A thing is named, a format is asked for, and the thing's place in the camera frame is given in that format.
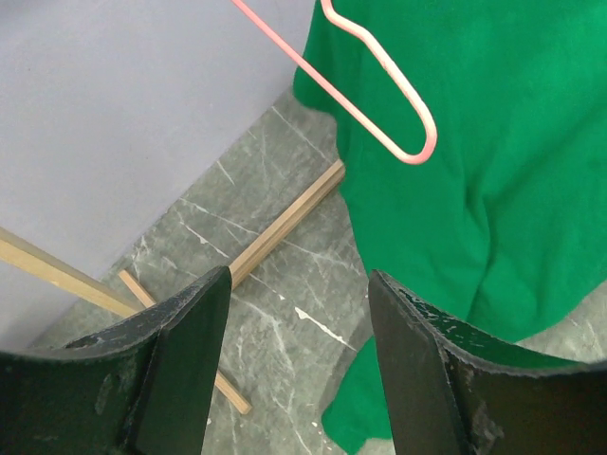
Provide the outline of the green t shirt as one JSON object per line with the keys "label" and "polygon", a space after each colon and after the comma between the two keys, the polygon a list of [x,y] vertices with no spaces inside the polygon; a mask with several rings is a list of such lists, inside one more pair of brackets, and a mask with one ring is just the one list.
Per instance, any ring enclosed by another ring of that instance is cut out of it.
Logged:
{"label": "green t shirt", "polygon": [[508,342],[564,319],[606,279],[606,5],[338,1],[428,105],[409,166],[304,72],[332,116],[340,192],[366,271]]}

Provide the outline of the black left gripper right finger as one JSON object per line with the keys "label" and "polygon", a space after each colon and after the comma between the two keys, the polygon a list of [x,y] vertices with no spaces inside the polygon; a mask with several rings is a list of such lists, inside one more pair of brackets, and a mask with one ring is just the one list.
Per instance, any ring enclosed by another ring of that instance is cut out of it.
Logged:
{"label": "black left gripper right finger", "polygon": [[369,305],[399,454],[602,454],[606,365],[493,337],[374,271]]}

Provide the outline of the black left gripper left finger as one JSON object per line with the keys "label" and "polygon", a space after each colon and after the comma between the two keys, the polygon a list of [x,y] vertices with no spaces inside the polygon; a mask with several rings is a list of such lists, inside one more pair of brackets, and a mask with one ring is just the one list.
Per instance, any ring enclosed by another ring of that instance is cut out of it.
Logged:
{"label": "black left gripper left finger", "polygon": [[2,452],[200,453],[230,294],[217,266],[63,347],[2,353]]}

